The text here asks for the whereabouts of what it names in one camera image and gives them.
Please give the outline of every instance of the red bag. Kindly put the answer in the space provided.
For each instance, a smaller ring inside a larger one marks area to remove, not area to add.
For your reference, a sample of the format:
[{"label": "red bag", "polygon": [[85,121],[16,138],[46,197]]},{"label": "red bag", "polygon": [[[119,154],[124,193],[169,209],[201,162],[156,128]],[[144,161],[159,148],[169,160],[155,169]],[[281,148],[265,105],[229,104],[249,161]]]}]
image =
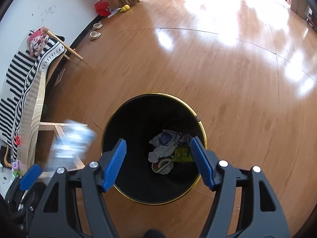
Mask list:
[{"label": "red bag", "polygon": [[109,11],[110,5],[105,0],[100,0],[95,4],[96,12],[103,17],[109,16],[111,13]]}]

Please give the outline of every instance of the cardboard box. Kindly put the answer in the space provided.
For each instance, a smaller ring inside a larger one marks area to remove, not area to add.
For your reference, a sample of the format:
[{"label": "cardboard box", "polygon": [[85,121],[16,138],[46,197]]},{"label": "cardboard box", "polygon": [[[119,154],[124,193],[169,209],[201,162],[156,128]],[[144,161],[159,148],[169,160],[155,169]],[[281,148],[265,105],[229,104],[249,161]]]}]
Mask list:
[{"label": "cardboard box", "polygon": [[291,10],[294,11],[303,20],[307,20],[309,6],[307,5],[305,0],[292,0]]}]

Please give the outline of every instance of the trash can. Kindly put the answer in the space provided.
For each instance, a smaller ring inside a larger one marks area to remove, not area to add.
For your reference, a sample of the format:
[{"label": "trash can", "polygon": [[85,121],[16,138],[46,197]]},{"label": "trash can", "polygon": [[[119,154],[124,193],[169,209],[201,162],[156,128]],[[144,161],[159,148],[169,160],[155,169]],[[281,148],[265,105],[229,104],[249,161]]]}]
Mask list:
[{"label": "trash can", "polygon": [[206,134],[196,113],[180,99],[160,93],[143,94],[121,105],[109,119],[103,133],[101,153],[112,150],[119,138],[126,140],[127,153],[115,187],[127,198],[163,205],[183,197],[198,182],[194,162],[175,162],[167,174],[153,172],[149,143],[163,129],[198,136],[206,147]]}]

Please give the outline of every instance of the wooden floor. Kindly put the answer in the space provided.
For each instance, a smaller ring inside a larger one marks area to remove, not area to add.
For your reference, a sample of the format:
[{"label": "wooden floor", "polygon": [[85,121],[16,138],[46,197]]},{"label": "wooden floor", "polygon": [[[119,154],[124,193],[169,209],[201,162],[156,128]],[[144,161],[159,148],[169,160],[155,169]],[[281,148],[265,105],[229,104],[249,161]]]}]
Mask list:
[{"label": "wooden floor", "polygon": [[[317,203],[317,34],[307,23],[284,0],[141,0],[102,23],[99,39],[77,47],[84,61],[66,63],[44,120],[88,124],[97,133],[88,163],[99,159],[102,132],[123,102],[174,95],[199,115],[220,159],[261,166],[296,233]],[[50,143],[38,146],[43,161]],[[164,206],[137,204],[115,188],[105,200],[122,238],[150,228],[193,238],[213,196],[199,182]],[[237,201],[231,233],[238,212]]]}]

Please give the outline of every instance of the chair leg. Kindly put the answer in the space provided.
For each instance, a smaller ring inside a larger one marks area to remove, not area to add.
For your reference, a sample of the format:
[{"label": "chair leg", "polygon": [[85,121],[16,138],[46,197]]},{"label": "chair leg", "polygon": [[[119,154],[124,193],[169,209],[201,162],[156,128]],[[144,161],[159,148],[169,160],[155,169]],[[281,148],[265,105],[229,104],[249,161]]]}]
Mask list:
[{"label": "chair leg", "polygon": [[71,49],[68,45],[66,45],[62,40],[60,40],[57,36],[55,36],[48,28],[44,28],[43,30],[47,35],[50,37],[56,38],[59,42],[62,43],[62,45],[67,49],[67,51],[71,52],[74,56],[76,56],[79,60],[83,60],[83,58],[76,53],[73,49]]},{"label": "chair leg", "polygon": [[70,58],[66,54],[63,54],[63,56],[66,57],[67,60],[70,60]]}]

